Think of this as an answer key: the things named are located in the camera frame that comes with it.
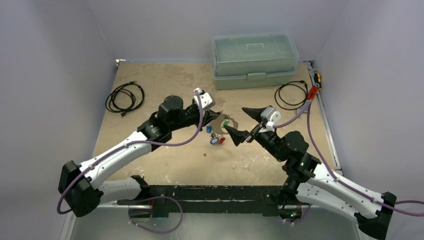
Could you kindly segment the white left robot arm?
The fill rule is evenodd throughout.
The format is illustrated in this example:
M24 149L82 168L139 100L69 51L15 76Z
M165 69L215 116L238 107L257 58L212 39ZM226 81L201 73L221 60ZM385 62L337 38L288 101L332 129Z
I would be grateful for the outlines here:
M68 161L62 166L58 183L61 194L56 211L60 215L73 212L76 217L91 213L98 205L132 200L146 203L149 191L142 178L107 179L134 160L152 153L161 146L179 147L190 143L212 120L220 115L211 108L216 104L207 92L196 89L191 105L177 95L167 96L148 120L125 140L92 159L76 164Z

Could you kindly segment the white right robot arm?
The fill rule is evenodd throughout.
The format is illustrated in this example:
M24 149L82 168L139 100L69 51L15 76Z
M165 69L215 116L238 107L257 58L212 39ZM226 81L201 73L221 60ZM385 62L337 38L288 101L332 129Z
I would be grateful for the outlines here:
M387 237L397 197L390 192L374 192L348 180L308 153L309 144L295 130L278 136L275 123L281 114L272 106L242 109L257 125L240 131L226 125L235 146L256 141L278 162L287 178L279 193L270 197L283 205L312 204L356 222L364 234L377 240Z

